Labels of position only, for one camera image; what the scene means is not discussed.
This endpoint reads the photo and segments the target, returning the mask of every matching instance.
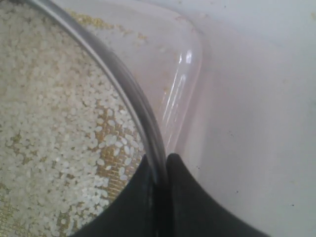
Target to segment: sieve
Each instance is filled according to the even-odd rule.
[[[213,200],[177,154],[166,158],[157,121],[140,86],[119,58],[49,0],[23,0],[58,23],[101,67],[130,112],[144,155],[117,199],[75,237],[264,237]]]

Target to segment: uncooked rice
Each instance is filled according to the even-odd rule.
[[[121,156],[118,179],[129,178],[140,137],[99,67],[28,6],[0,1],[0,61],[0,203],[13,207],[6,222],[28,236],[69,236],[111,201],[108,157]]]

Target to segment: white surface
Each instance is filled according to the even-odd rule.
[[[316,236],[316,1],[151,2],[201,30],[202,72],[177,150],[190,171],[271,236]]]
[[[174,151],[202,60],[191,23],[176,12],[131,0],[54,2],[115,26],[94,31],[134,74],[155,112],[167,152]]]

